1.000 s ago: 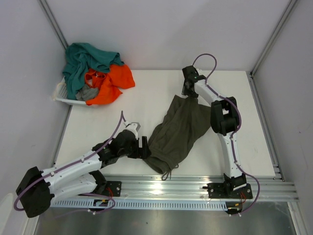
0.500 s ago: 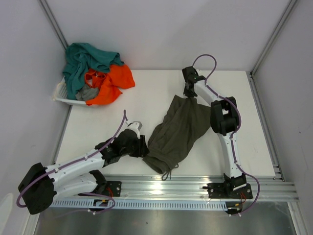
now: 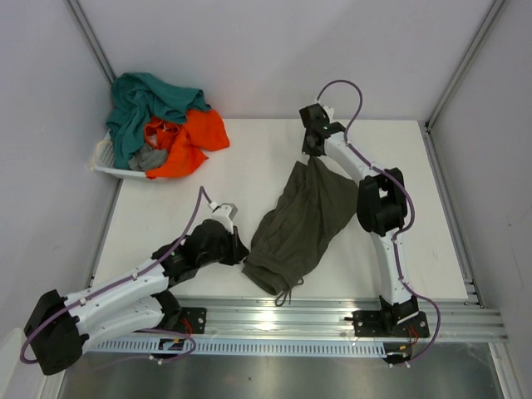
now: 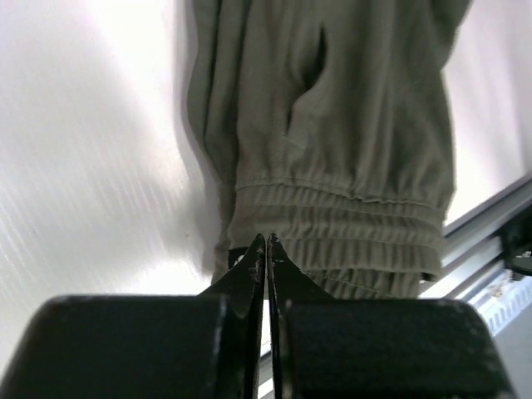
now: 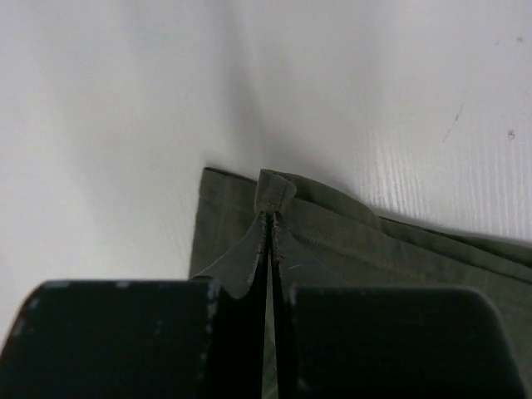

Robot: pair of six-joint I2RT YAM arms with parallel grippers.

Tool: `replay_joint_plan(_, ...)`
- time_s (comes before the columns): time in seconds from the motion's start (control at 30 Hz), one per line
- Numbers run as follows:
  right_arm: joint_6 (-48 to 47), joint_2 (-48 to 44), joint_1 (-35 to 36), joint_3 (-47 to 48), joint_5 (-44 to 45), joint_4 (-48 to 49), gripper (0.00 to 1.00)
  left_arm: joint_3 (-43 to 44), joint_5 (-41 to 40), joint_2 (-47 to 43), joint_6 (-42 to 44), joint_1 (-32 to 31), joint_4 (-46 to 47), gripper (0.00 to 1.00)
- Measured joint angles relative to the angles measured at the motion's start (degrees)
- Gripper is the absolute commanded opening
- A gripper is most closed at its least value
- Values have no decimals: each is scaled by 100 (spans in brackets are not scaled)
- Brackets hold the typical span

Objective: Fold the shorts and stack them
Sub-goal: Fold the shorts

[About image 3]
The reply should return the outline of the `olive green shorts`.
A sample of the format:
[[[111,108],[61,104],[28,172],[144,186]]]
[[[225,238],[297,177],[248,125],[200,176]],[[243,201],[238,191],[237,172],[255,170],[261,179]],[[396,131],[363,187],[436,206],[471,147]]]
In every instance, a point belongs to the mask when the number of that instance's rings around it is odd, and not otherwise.
[[[274,304],[290,303],[333,238],[357,212],[358,185],[331,171],[319,158],[293,166],[277,204],[260,221],[242,273]]]

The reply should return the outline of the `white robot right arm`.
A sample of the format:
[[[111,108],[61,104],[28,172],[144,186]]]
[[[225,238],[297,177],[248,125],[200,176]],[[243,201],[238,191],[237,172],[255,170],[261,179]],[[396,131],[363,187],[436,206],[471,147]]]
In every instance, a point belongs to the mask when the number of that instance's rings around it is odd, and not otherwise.
[[[334,160],[357,183],[357,219],[372,238],[381,273],[379,323],[385,333],[398,335],[419,314],[401,267],[401,232],[409,199],[403,174],[398,168],[383,169],[367,159],[347,138],[347,128],[331,121],[328,110],[320,104],[300,109],[299,115],[305,129],[303,153]]]

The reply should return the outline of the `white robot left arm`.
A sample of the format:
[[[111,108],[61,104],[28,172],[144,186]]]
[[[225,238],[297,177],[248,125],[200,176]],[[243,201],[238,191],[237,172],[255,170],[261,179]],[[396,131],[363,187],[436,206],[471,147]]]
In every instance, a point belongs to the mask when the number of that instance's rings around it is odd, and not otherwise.
[[[24,328],[37,364],[46,376],[76,363],[88,349],[140,330],[174,331],[181,306],[170,292],[204,266],[234,266],[249,255],[237,227],[226,229],[206,219],[186,234],[157,249],[144,263],[107,283],[65,296],[56,289],[37,301]]]

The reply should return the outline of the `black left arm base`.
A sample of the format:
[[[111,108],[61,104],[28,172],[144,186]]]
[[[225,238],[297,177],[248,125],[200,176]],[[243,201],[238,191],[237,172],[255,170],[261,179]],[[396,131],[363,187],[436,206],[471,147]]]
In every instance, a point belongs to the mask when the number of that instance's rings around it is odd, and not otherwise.
[[[207,308],[184,307],[179,316],[162,320],[155,329],[184,333],[187,335],[204,334],[207,322]]]

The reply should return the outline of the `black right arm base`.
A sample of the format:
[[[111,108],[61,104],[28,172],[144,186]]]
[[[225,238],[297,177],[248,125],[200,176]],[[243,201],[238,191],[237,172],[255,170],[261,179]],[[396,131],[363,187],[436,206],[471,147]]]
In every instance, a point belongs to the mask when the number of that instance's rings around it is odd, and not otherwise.
[[[430,329],[424,312],[403,323],[392,325],[382,311],[358,310],[343,319],[352,324],[356,337],[428,338]]]

